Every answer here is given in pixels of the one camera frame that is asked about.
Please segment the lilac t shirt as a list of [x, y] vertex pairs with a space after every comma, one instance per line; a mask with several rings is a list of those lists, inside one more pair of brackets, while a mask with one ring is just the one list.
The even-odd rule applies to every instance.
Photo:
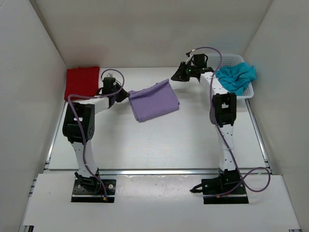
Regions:
[[168, 79], [149, 88], [129, 91], [129, 102], [138, 122], [145, 122], [178, 111], [180, 108], [180, 102]]

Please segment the red t shirt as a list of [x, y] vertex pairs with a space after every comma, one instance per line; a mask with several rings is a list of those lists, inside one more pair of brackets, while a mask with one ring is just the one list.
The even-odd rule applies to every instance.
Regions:
[[99, 71], [98, 66], [67, 69], [64, 100], [67, 101], [71, 94], [95, 96], [98, 90]]

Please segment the teal t shirt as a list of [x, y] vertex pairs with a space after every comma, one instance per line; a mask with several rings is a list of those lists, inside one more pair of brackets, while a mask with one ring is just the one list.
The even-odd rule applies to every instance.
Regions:
[[228, 91], [242, 96], [249, 84], [257, 79], [255, 67], [246, 62], [236, 66], [221, 67], [215, 74], [220, 84]]

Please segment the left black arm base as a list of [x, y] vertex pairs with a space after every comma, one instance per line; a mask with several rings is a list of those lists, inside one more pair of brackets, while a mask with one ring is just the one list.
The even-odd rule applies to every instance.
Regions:
[[101, 183], [81, 183], [77, 178], [74, 181], [71, 202], [72, 203], [114, 203], [116, 191], [116, 179], [102, 179], [106, 189], [106, 195]]

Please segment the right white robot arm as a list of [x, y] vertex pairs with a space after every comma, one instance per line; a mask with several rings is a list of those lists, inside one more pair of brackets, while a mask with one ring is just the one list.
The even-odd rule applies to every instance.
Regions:
[[210, 121], [217, 129], [220, 158], [217, 188], [228, 193], [234, 188], [234, 182], [240, 180], [239, 172], [231, 153], [234, 151], [233, 128], [237, 114], [237, 97], [228, 92], [218, 81], [215, 71], [207, 66], [205, 54], [187, 54], [187, 61], [181, 62], [172, 81], [188, 82], [195, 77], [210, 95]]

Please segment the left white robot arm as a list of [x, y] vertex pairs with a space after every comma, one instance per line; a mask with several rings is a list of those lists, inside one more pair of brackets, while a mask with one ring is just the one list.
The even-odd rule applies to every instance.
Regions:
[[95, 115], [128, 97], [129, 93], [114, 77], [104, 77], [103, 87], [98, 90], [97, 96], [68, 103], [62, 133], [75, 152], [78, 163], [76, 177], [85, 179], [84, 187], [90, 193], [97, 193], [101, 188], [91, 145], [95, 133]]

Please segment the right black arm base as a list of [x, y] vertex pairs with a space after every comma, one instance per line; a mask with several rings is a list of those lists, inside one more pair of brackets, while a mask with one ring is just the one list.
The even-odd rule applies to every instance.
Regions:
[[248, 204], [245, 186], [240, 182], [229, 182], [219, 177], [202, 179], [194, 186], [191, 193], [202, 193], [203, 204]]

